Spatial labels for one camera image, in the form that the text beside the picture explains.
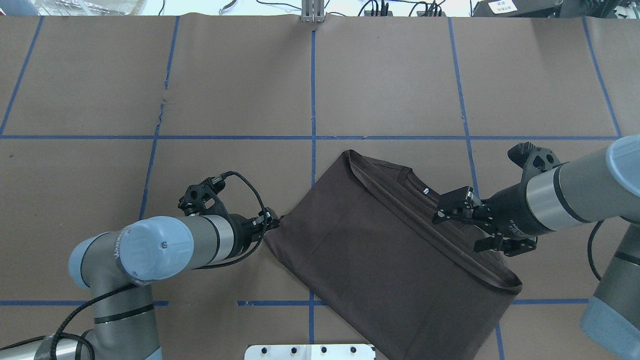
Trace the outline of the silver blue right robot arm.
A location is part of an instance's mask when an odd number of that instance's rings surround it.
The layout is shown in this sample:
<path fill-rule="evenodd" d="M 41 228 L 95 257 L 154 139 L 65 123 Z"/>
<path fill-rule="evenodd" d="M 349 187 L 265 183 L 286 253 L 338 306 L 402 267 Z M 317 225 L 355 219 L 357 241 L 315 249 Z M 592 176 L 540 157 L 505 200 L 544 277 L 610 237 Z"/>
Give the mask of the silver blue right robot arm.
<path fill-rule="evenodd" d="M 611 218 L 629 224 L 599 284 L 589 297 L 580 327 L 599 346 L 624 360 L 640 355 L 640 139 L 626 136 L 574 161 L 531 142 L 510 148 L 522 170 L 518 184 L 487 199 L 470 186 L 442 194 L 432 217 L 474 225 L 487 237 L 473 250 L 518 256 L 537 248 L 538 237 L 582 224 L 599 229 Z"/>

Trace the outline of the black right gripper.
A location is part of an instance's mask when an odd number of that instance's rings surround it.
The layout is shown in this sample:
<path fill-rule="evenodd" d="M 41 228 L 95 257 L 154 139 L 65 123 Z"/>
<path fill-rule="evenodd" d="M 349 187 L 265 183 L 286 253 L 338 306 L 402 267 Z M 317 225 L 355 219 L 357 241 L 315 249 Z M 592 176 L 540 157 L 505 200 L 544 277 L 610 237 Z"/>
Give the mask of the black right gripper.
<path fill-rule="evenodd" d="M 466 224 L 482 224 L 488 237 L 478 239 L 473 245 L 475 253 L 503 252 L 505 256 L 517 256 L 537 248 L 537 237 L 552 232 L 535 217 L 527 199 L 527 184 L 535 176 L 553 171 L 560 166 L 555 153 L 531 142 L 518 143 L 507 151 L 507 156 L 522 170 L 518 184 L 507 187 L 490 198 L 481 200 L 473 187 L 464 186 L 439 196 L 432 223 L 457 221 Z"/>

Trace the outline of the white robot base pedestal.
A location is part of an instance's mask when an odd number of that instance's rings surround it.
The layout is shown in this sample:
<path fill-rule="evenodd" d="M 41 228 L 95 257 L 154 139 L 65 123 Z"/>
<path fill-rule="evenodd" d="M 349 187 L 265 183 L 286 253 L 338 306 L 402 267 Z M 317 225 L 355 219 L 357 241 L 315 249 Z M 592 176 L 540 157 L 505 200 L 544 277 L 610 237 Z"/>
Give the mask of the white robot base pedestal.
<path fill-rule="evenodd" d="M 376 360 L 373 345 L 355 344 L 262 344 L 251 345 L 245 360 Z"/>

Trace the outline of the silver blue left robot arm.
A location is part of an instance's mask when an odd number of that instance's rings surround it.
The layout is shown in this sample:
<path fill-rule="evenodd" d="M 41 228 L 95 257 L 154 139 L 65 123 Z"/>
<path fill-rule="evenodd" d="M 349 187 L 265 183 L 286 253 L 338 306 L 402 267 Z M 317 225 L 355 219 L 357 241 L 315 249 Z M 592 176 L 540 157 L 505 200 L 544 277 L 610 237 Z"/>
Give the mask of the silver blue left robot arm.
<path fill-rule="evenodd" d="M 152 284 L 183 271 L 237 264 L 279 227 L 279 217 L 251 186 L 260 210 L 251 218 L 228 212 L 219 198 L 224 172 L 186 189 L 183 217 L 154 216 L 84 240 L 70 255 L 74 282 L 91 299 L 55 332 L 1 349 L 3 360 L 160 360 L 163 357 Z"/>

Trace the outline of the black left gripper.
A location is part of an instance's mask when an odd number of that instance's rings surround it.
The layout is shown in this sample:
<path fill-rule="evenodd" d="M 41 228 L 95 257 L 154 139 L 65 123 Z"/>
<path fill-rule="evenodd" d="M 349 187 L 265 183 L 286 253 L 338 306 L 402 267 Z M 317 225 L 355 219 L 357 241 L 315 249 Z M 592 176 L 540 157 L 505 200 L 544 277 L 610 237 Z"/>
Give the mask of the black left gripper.
<path fill-rule="evenodd" d="M 187 188 L 185 195 L 178 201 L 178 208 L 186 216 L 217 215 L 227 221 L 231 227 L 231 250 L 228 256 L 250 256 L 261 245 L 261 233 L 277 229 L 281 219 L 276 212 L 266 207 L 257 217 L 245 218 L 228 212 L 218 194 L 226 187 L 228 175 L 208 177 L 199 184 Z"/>

